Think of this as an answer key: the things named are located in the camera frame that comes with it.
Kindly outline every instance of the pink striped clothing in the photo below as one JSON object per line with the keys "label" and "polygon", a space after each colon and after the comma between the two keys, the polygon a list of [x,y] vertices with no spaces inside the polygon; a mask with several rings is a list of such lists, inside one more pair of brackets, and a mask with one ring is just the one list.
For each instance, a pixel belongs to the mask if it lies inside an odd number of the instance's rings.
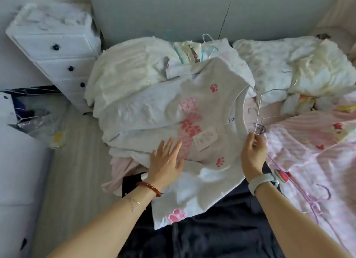
{"label": "pink striped clothing", "polygon": [[271,125],[264,135],[283,194],[315,219],[297,188],[314,201],[328,198],[329,190],[330,199],[314,203],[318,223],[356,257],[356,112],[312,111]]}

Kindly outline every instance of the red beaded bracelet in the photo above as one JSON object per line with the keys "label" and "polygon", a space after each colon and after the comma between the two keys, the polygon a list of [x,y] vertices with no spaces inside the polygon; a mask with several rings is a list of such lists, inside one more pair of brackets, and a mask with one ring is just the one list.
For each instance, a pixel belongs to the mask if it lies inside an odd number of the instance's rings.
{"label": "red beaded bracelet", "polygon": [[158,189],[153,187],[151,184],[148,184],[147,182],[144,182],[144,181],[137,182],[136,186],[140,186],[140,185],[146,186],[147,188],[150,188],[151,190],[153,190],[156,193],[156,197],[161,197],[163,194]]}

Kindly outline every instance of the shirt label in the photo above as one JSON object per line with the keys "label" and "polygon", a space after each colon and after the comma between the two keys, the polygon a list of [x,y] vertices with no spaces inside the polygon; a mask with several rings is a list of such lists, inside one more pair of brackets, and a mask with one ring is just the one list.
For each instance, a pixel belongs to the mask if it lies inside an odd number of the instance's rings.
{"label": "shirt label", "polygon": [[214,127],[208,127],[204,131],[193,136],[193,142],[198,151],[209,147],[212,143],[219,139],[219,135]]}

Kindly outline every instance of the person's right arm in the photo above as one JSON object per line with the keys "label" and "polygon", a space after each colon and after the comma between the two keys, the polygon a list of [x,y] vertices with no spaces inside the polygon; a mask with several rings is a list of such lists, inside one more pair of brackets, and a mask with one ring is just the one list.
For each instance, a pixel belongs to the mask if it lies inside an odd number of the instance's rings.
{"label": "person's right arm", "polygon": [[[249,134],[241,161],[248,182],[262,174],[267,157],[263,138]],[[349,254],[324,230],[296,209],[270,182],[260,184],[255,195],[287,258],[349,258]]]}

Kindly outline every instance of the chest of drawers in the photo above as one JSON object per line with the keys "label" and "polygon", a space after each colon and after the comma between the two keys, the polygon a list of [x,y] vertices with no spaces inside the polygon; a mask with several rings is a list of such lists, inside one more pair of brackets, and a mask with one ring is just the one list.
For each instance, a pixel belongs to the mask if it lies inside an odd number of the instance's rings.
{"label": "chest of drawers", "polygon": [[84,91],[101,40],[89,4],[26,4],[6,33],[80,112],[91,111]]}

